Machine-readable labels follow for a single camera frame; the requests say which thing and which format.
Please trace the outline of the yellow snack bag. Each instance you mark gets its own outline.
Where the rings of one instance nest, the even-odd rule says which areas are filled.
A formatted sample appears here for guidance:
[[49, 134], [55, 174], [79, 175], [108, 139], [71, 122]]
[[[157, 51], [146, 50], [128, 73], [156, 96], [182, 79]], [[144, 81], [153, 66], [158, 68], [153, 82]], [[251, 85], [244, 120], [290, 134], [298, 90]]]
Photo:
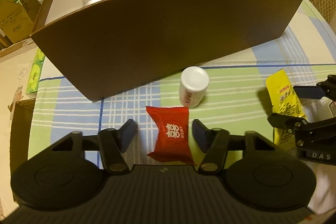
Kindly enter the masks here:
[[[267, 77], [265, 83], [272, 104], [272, 113], [306, 118], [302, 104], [284, 69]], [[273, 141], [286, 151], [295, 146], [294, 135], [279, 128], [274, 129]]]

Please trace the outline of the red candy packet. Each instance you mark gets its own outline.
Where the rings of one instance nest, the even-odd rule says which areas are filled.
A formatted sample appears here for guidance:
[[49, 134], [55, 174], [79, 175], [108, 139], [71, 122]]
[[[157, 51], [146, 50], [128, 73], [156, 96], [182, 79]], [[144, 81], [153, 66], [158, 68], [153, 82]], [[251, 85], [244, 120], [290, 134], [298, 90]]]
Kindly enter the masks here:
[[146, 106], [158, 128], [154, 151], [148, 153], [155, 161], [194, 164], [189, 147], [189, 109], [186, 107]]

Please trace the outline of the checked bed sheet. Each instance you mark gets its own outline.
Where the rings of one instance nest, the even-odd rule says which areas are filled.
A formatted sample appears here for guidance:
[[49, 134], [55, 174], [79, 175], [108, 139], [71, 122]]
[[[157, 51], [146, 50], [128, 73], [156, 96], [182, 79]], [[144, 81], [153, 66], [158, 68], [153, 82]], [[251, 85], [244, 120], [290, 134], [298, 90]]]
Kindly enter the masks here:
[[[210, 61], [202, 66], [209, 75], [203, 99], [189, 110], [209, 128], [234, 135], [254, 130], [284, 149], [295, 147], [294, 136], [281, 134], [267, 118], [277, 109], [290, 86], [315, 85], [335, 73], [335, 29], [318, 10], [303, 0], [284, 33], [275, 40]], [[281, 95], [268, 92], [272, 75], [285, 71]], [[184, 91], [176, 73], [110, 98], [91, 102], [48, 60], [42, 67], [31, 124], [28, 156], [33, 157], [71, 131], [86, 135], [119, 128], [128, 119], [139, 133], [124, 155], [129, 165], [153, 164], [158, 128], [147, 107], [190, 106], [191, 91]]]

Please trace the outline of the white pill bottle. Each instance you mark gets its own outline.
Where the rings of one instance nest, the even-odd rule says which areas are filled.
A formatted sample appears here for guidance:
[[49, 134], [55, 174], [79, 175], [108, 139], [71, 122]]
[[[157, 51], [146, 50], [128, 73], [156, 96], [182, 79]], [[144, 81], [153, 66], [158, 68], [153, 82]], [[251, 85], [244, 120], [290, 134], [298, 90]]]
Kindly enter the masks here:
[[179, 100], [187, 108], [197, 107], [209, 86], [210, 78], [207, 72], [200, 67], [186, 68], [180, 78]]

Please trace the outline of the green tissue pack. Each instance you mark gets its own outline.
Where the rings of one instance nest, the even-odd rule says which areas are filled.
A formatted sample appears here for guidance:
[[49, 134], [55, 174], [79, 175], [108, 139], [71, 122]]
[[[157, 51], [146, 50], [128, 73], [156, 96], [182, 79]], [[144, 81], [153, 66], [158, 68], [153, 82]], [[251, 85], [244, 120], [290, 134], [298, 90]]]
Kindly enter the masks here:
[[37, 92], [45, 58], [45, 54], [38, 48], [30, 70], [26, 94]]

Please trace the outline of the brown open cardboard box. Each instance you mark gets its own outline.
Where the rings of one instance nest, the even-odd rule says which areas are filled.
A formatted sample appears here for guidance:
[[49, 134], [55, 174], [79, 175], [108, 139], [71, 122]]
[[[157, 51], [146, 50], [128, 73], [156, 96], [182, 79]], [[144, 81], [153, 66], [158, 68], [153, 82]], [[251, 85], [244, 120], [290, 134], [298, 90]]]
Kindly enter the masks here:
[[44, 0], [31, 35], [86, 98], [279, 38], [302, 0]]

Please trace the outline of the flat white cardboard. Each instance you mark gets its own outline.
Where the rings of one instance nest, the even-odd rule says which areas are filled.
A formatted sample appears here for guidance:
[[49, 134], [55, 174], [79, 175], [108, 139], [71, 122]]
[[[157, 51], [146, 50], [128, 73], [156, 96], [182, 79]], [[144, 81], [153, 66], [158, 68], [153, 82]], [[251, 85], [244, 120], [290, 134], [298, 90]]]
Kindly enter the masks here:
[[10, 188], [10, 133], [15, 104], [27, 99], [26, 86], [37, 46], [26, 39], [1, 50], [1, 219], [17, 208]]

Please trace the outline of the brown open cardboard carton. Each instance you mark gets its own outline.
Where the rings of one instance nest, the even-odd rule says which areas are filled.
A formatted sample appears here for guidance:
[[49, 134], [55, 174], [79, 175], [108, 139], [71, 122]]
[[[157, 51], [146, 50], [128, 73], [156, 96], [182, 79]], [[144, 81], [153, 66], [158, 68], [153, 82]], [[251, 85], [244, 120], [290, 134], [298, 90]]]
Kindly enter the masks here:
[[38, 0], [1, 0], [1, 31], [13, 44], [28, 38], [40, 8]]

